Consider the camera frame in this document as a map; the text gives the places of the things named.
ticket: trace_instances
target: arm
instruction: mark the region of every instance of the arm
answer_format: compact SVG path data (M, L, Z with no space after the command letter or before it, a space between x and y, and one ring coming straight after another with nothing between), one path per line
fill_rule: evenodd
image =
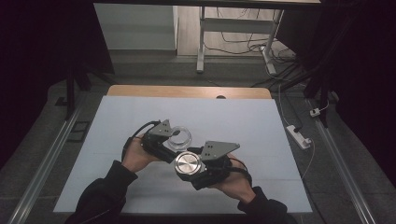
M244 168L239 161L232 160L232 163L234 167ZM251 217L253 223L296 223L292 216L287 214L288 208L285 204L268 200L260 187L252 188L240 173L230 173L227 179L211 188L219 189L227 196L239 200L238 209Z
M128 186L137 179L138 171L158 159L149 155L135 138L122 162L113 161L105 178L93 181L81 194L76 212L66 220L69 223L116 223Z

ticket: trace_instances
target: hand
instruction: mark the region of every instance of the hand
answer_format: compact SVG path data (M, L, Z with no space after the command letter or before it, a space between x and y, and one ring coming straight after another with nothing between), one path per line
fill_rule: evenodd
M159 161L158 158L148 154L142 147L143 134L135 137L128 149L126 150L125 157L122 161L122 165L125 166L129 171L137 173L138 171L145 168L152 161Z
M236 159L232 154L228 154L228 157ZM231 160L231 163L233 164L233 167L245 169L244 165L239 161ZM237 172L230 172L230 176L222 182L210 186L210 188L218 189L225 195L237 199L242 203L250 203L254 197L256 197L256 194L248 183L247 178L243 174Z

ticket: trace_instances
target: wooden table edge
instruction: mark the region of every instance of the wooden table edge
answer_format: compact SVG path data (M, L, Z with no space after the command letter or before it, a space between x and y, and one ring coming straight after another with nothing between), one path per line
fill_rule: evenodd
M113 85L108 89L107 95L209 99L224 96L226 99L272 99L271 93L265 88L240 87Z

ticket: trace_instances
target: electrical outlet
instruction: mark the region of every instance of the electrical outlet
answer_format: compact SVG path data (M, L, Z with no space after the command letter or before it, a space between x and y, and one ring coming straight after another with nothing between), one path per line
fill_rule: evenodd
M320 110L318 108L310 110L309 114L311 115L312 118L316 117L316 116L320 115Z
M294 132L295 129L296 128L294 127L294 125L290 125L286 127L286 130L288 130L289 134L293 137L294 141L298 144L298 146L301 149L307 149L311 147L311 139L303 138L300 132L297 133Z

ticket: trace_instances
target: table leg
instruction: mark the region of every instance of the table leg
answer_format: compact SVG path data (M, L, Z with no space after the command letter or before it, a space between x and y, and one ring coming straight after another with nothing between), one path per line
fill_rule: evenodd
M200 7L200 35L199 35L199 47L197 57L197 73L204 72L204 33L205 33L205 7Z
M274 24L272 27L272 31L270 36L268 37L268 41L267 44L265 46L265 48L262 51L262 56L264 57L265 60L265 65L267 66L267 71L270 75L276 75L276 70L274 68L274 65L271 62L271 57L270 57L270 50L271 50L271 46L274 42L274 38L276 35L276 31L277 31L277 27L279 26L279 22L280 22L280 18L282 17L282 13L283 10L279 10L276 13L276 16L274 18Z

